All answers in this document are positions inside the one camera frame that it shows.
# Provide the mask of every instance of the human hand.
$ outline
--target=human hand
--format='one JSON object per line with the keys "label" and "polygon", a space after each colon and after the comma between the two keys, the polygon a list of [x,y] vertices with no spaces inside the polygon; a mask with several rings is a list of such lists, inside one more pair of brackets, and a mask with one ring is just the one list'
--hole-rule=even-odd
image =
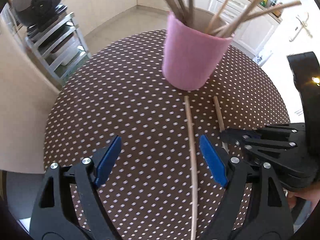
{"label": "human hand", "polygon": [[313,183],[310,187],[304,188],[298,192],[288,192],[287,200],[292,209],[297,203],[297,197],[311,201],[311,212],[317,206],[320,200],[320,181]]}

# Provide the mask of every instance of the metal shelf rack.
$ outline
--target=metal shelf rack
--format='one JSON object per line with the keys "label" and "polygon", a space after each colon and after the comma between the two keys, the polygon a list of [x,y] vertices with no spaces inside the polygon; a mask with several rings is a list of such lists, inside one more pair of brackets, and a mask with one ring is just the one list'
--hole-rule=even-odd
{"label": "metal shelf rack", "polygon": [[[55,39],[54,41],[47,44],[45,47],[41,47],[41,45],[59,28],[65,28],[62,34]],[[67,48],[64,52],[62,52],[55,60],[51,60],[49,58],[50,53],[53,51],[55,47],[57,47],[63,40],[65,40],[72,33],[76,33],[79,38],[80,45],[78,46],[77,55],[65,66],[61,65],[64,59],[68,56]],[[85,57],[91,57],[91,53],[89,52],[88,46],[85,43],[84,37],[79,29],[79,25],[75,19],[74,12],[66,15],[62,20],[60,20],[54,26],[50,26],[43,33],[41,33],[41,37],[33,42],[30,38],[26,37],[26,43],[28,47],[31,49],[32,53],[38,58],[41,64],[45,67],[45,69],[50,73],[52,78],[54,78],[58,83],[63,85],[65,78],[68,74],[74,70],[76,65]]]}

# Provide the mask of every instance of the cabinet handle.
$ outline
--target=cabinet handle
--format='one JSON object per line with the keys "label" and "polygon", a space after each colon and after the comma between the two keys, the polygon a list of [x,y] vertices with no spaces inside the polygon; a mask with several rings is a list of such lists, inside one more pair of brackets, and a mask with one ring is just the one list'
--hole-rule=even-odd
{"label": "cabinet handle", "polygon": [[236,3],[236,4],[240,5],[240,6],[242,6],[242,4],[241,4],[241,3],[239,3],[237,0],[231,0],[231,1],[233,1],[234,3]]}
{"label": "cabinet handle", "polygon": [[231,14],[229,14],[227,11],[223,11],[223,13],[224,13],[225,15],[228,15],[228,16],[231,17],[231,18],[234,18],[234,16],[231,15]]}

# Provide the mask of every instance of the metal screw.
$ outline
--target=metal screw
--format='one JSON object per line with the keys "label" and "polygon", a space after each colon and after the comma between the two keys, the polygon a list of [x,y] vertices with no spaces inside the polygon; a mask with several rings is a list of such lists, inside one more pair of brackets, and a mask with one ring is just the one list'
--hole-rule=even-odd
{"label": "metal screw", "polygon": [[50,165],[50,168],[54,170],[54,169],[58,168],[58,166],[59,166],[59,164],[57,164],[57,163],[52,163],[52,164]]}
{"label": "metal screw", "polygon": [[232,163],[239,163],[239,161],[240,161],[240,160],[239,160],[237,157],[232,157],[232,158],[231,158],[231,162],[232,162]]}
{"label": "metal screw", "polygon": [[264,163],[263,167],[265,167],[266,169],[270,169],[271,168],[271,164],[270,163]]}
{"label": "metal screw", "polygon": [[83,160],[82,160],[82,163],[83,164],[89,164],[91,162],[91,159],[90,158],[84,158]]}

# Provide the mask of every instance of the round table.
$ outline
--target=round table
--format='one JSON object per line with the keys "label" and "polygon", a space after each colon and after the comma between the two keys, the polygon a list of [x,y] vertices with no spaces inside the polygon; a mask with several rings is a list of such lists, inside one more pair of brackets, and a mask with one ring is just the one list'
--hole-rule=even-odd
{"label": "round table", "polygon": [[[223,196],[199,152],[200,135],[219,140],[213,96],[226,127],[252,129],[289,123],[285,105],[268,76],[230,46],[204,87],[182,91],[161,73],[165,30],[113,42],[78,69],[62,89],[49,115],[44,167],[78,163],[114,135],[122,151],[100,199],[123,239],[190,239],[191,175],[184,96],[194,122],[198,167],[197,237]],[[241,156],[239,147],[230,154]],[[242,225],[250,185],[235,228]],[[81,226],[88,228],[76,188],[71,188]]]}

